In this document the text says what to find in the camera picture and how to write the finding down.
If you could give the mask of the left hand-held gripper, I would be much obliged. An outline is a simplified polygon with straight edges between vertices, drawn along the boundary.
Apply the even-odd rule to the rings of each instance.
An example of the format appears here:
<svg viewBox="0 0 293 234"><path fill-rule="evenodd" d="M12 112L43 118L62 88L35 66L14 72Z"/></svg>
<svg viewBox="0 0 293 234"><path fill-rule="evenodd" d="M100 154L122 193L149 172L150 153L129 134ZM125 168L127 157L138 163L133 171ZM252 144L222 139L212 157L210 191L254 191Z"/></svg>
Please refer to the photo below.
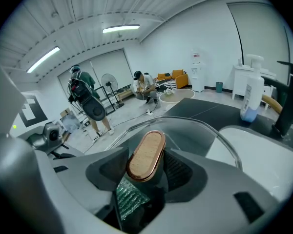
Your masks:
<svg viewBox="0 0 293 234"><path fill-rule="evenodd" d="M45 152L50 159L83 156L66 143L70 136L58 117L51 115L40 92L22 92L24 104L17 114L9 134L27 141L33 149Z"/></svg>

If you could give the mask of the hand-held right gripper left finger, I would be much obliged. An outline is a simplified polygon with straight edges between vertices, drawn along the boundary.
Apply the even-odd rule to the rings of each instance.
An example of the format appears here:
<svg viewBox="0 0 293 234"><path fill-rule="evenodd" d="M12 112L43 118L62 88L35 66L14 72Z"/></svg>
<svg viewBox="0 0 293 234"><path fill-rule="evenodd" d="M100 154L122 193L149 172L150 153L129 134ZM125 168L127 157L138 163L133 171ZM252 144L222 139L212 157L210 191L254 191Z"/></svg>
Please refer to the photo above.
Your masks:
<svg viewBox="0 0 293 234"><path fill-rule="evenodd" d="M120 234L116 188L128 150L50 160L26 141L0 135L1 208L22 234Z"/></svg>

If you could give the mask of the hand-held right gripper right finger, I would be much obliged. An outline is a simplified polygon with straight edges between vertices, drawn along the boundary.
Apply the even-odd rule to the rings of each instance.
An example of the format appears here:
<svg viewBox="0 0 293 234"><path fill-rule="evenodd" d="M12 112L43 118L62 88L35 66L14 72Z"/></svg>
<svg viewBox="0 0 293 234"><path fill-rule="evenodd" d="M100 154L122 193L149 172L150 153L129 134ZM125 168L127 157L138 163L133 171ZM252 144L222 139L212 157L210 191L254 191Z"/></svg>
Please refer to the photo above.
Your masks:
<svg viewBox="0 0 293 234"><path fill-rule="evenodd" d="M192 153L166 150L191 167L193 175L174 196L188 202L165 201L143 234L257 234L282 204L241 170Z"/></svg>

